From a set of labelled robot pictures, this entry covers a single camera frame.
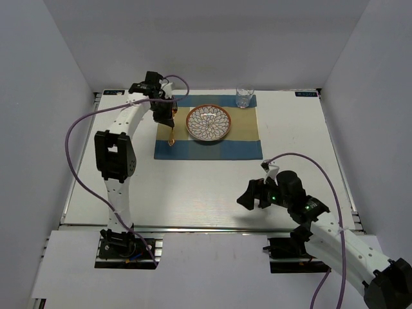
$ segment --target decorative plate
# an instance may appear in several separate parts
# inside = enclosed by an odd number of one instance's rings
[[[201,105],[191,110],[186,118],[189,133],[206,141],[219,140],[230,130],[232,120],[229,114],[216,105]]]

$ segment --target cable tie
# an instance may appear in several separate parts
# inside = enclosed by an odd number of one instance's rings
[[[348,229],[349,229],[349,227],[339,227],[337,229],[337,234],[336,235],[339,235],[341,232],[344,232],[345,230],[348,230]]]

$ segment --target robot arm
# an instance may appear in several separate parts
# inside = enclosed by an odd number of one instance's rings
[[[133,84],[128,91],[127,103],[148,98],[172,99],[172,83],[161,83],[163,77],[147,72],[145,81]],[[102,173],[108,192],[108,200],[128,227],[133,226],[129,208],[130,177],[136,169],[136,156],[132,139],[143,116],[153,111],[155,122],[174,127],[173,115],[177,106],[170,103],[143,102],[121,110],[117,119],[103,132],[95,134],[97,169]],[[109,211],[108,229],[122,232],[124,228]]]
[[[255,199],[260,208],[272,204],[287,208],[292,219],[300,224],[291,232],[295,246],[342,274],[341,229],[335,216],[321,201],[306,195],[296,173],[278,174],[279,167],[269,169],[265,163],[262,167],[267,171],[266,178],[249,181],[246,193],[237,202],[248,210],[254,208]],[[346,278],[363,296],[368,308],[406,309],[411,305],[411,265],[373,250],[350,230],[345,230],[344,236]]]

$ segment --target white table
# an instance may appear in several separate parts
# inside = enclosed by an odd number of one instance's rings
[[[194,90],[193,95],[234,94],[234,90]],[[350,201],[325,124],[318,98],[296,97],[293,91],[257,91],[257,120],[264,158],[285,152],[308,155],[330,176],[341,202],[344,225],[354,229]],[[125,103],[125,96],[102,96],[99,109]],[[105,196],[106,189],[95,162],[93,137],[105,131],[118,111],[95,117],[79,171],[80,178]],[[248,211],[236,203],[250,179],[264,177],[260,160],[178,161],[154,160],[157,124],[151,112],[133,137],[137,158],[130,183],[130,208],[135,225],[151,227],[214,227],[234,229],[290,230],[296,224],[286,209],[271,206]],[[307,194],[319,198],[337,215],[332,192],[323,175],[311,162],[290,157],[277,161],[281,170],[295,171]],[[105,225],[108,208],[78,184],[74,186],[67,224]]]

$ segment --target plate rim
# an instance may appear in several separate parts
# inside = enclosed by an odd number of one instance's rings
[[[223,111],[223,112],[227,115],[227,118],[229,119],[229,127],[227,128],[226,133],[223,134],[221,137],[215,139],[215,140],[204,140],[204,139],[198,138],[197,136],[194,136],[194,135],[192,134],[191,130],[189,129],[189,117],[190,117],[195,111],[197,111],[198,109],[200,109],[200,108],[205,108],[205,107],[209,107],[209,106],[212,106],[212,107],[214,107],[214,108],[220,109],[221,111]],[[192,136],[195,137],[196,139],[198,139],[198,140],[203,140],[203,141],[205,141],[205,142],[214,142],[214,141],[216,141],[216,140],[221,140],[223,137],[225,137],[225,136],[227,135],[227,133],[229,133],[229,131],[230,131],[231,128],[232,128],[232,119],[231,119],[231,117],[230,117],[230,115],[229,115],[229,112],[226,111],[225,109],[223,109],[221,106],[217,106],[217,105],[214,105],[214,104],[202,104],[202,105],[196,106],[196,107],[193,108],[191,111],[189,111],[189,114],[187,114],[187,116],[186,116],[186,130],[189,132],[190,135],[192,135]]]

